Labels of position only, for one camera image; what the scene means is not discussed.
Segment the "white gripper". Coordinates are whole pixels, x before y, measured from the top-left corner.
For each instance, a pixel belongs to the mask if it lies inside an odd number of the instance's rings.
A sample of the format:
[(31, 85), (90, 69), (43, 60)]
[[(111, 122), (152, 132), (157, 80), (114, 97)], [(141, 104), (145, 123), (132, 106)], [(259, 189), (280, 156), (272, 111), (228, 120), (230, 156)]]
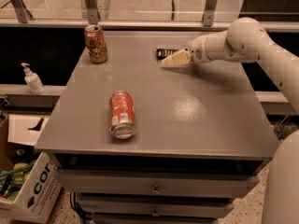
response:
[(187, 50), (179, 50), (162, 59), (162, 66), (175, 67), (187, 64), (191, 59), (195, 63), (206, 63), (206, 35), (201, 35), (186, 43)]

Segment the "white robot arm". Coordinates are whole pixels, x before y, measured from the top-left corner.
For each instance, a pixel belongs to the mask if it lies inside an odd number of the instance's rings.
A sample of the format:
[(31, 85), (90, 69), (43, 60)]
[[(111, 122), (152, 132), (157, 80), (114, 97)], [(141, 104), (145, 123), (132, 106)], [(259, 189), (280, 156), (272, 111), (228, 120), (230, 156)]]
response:
[[(299, 112), (299, 57), (275, 43), (252, 18), (224, 32), (200, 35), (162, 59), (164, 67), (211, 61), (256, 62)], [(262, 224), (299, 224), (299, 131), (279, 144), (270, 164)]]

